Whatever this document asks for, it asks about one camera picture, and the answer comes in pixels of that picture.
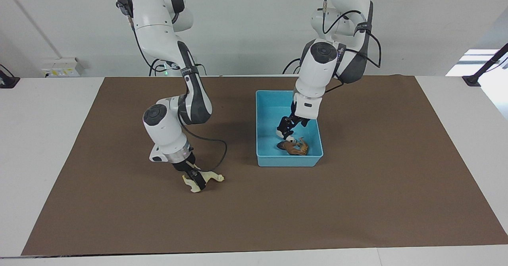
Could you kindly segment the cream llama toy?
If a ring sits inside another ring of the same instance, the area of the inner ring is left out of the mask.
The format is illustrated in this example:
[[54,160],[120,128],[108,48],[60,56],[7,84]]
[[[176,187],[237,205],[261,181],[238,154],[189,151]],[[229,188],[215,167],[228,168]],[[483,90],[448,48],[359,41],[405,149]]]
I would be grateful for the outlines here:
[[217,174],[215,172],[201,172],[201,175],[204,177],[206,183],[208,183],[208,181],[210,181],[211,179],[217,181],[217,182],[221,182],[221,181],[224,181],[224,177],[221,175],[221,174]]

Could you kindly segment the brown lion toy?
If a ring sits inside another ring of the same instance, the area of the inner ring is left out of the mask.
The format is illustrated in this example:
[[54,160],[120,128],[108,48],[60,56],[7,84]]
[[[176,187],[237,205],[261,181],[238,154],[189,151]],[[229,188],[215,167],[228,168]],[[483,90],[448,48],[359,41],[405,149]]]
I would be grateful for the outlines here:
[[280,150],[284,150],[290,155],[297,155],[297,156],[305,156],[306,155],[305,152],[303,152],[300,149],[300,147],[301,147],[300,143],[281,141],[276,146]]

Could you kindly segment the orange striped tiger toy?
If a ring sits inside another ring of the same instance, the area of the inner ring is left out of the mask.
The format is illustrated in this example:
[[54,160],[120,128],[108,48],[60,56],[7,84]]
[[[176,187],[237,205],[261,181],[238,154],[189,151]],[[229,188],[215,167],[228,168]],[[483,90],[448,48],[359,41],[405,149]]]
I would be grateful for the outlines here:
[[306,156],[310,148],[303,137],[300,137],[298,140],[295,141],[295,147],[297,147],[298,155],[300,156]]

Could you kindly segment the light blue plastic storage box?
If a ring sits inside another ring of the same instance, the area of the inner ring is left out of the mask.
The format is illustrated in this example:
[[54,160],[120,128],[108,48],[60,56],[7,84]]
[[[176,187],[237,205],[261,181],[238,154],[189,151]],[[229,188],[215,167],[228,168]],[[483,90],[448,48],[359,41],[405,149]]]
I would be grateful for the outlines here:
[[256,91],[256,156],[260,167],[314,167],[323,157],[323,145],[317,120],[306,127],[294,127],[295,139],[303,137],[309,145],[306,156],[290,155],[277,148],[283,139],[276,128],[281,118],[291,113],[292,91]]

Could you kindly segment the brown paper table mat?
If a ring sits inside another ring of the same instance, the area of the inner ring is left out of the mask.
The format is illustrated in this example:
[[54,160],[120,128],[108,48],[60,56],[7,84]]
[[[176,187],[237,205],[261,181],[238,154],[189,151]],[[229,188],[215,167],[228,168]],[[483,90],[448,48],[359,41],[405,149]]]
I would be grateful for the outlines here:
[[508,244],[419,83],[366,76],[325,96],[316,166],[259,167],[255,93],[294,78],[205,78],[212,118],[190,129],[227,141],[192,193],[142,114],[179,78],[106,78],[23,255],[281,251]]

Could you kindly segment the black table clamp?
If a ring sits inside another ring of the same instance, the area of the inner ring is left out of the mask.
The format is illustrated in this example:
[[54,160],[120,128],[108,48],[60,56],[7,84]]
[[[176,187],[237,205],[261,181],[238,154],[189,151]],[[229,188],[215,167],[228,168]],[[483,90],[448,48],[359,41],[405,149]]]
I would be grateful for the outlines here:
[[0,89],[12,89],[20,81],[7,67],[0,64]]

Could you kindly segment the white wall socket box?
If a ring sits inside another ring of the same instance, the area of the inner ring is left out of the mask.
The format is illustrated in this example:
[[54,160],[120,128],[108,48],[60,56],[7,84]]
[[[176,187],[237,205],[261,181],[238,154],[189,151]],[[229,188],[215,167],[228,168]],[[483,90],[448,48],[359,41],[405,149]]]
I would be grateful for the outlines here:
[[84,67],[77,58],[66,57],[49,60],[40,67],[44,77],[81,77],[84,74]]

